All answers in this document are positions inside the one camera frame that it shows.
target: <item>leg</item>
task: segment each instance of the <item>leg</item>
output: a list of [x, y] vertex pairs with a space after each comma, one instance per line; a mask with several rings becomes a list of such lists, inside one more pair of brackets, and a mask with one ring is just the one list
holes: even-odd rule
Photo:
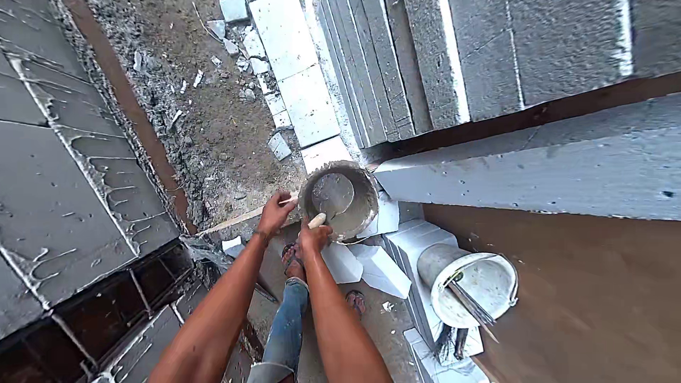
[[298, 370], [302, 317], [307, 310], [309, 293], [304, 269], [295, 261], [297, 248], [284, 248], [281, 259], [287, 265], [286, 276], [289, 277], [284, 299], [274, 316], [262, 362], [251, 369], [249, 382], [293, 382]]

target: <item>forearm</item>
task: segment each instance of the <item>forearm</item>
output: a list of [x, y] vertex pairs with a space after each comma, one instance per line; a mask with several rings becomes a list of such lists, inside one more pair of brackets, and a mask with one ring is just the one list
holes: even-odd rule
[[319, 352], [330, 382], [391, 382], [385, 362], [348, 307], [320, 254], [305, 256]]
[[219, 382], [248, 312], [266, 242], [256, 234], [187, 319], [150, 383]]

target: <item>hand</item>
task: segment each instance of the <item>hand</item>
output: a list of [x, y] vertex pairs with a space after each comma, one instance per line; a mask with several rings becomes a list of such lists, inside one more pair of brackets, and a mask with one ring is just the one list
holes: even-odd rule
[[308, 217], [304, 217], [300, 224], [300, 234], [298, 240], [303, 257], [307, 255], [320, 254], [321, 250], [329, 241], [329, 235], [333, 233], [331, 226], [321, 225], [318, 228], [310, 229], [307, 224], [310, 222]]
[[291, 210], [298, 204], [298, 199], [292, 200], [281, 206], [280, 201], [291, 198], [288, 191], [278, 191], [270, 198], [262, 208], [262, 216], [257, 225], [257, 232], [264, 235], [268, 240], [271, 239], [284, 224]]

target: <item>concrete floor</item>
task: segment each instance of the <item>concrete floor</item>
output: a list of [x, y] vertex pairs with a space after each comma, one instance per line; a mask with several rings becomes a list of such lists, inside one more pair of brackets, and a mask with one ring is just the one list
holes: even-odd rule
[[[286, 281], [284, 268], [281, 264], [281, 250], [284, 244], [295, 240], [298, 229], [298, 224], [290, 225], [284, 229], [280, 236], [270, 242], [260, 268], [260, 274], [269, 283], [270, 290], [279, 300], [283, 298]], [[338, 286], [343, 294], [350, 290], [359, 290], [364, 294], [366, 312], [362, 316], [362, 324], [381, 352], [393, 380], [396, 383], [419, 382], [413, 360], [409, 354], [408, 343], [402, 336], [403, 331], [413, 327], [405, 303], [395, 296], [367, 286], [363, 281]], [[383, 310], [381, 304], [386, 301], [394, 304], [391, 311]], [[278, 308], [279, 305], [271, 303], [260, 294], [253, 294], [248, 316], [263, 344], [266, 343], [270, 326]], [[314, 321], [310, 309], [308, 309], [304, 320], [302, 338], [298, 381], [301, 383], [327, 382], [317, 347]]]

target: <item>white bucket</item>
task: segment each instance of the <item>white bucket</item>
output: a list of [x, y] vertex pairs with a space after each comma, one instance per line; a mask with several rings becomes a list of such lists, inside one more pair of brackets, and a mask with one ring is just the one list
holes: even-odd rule
[[419, 275], [430, 287], [435, 313], [454, 328], [479, 326], [475, 318], [447, 287], [459, 271], [457, 283], [494, 319], [515, 305], [518, 293], [516, 268], [503, 256], [492, 253], [469, 253], [458, 247], [436, 244], [425, 249], [417, 263]]

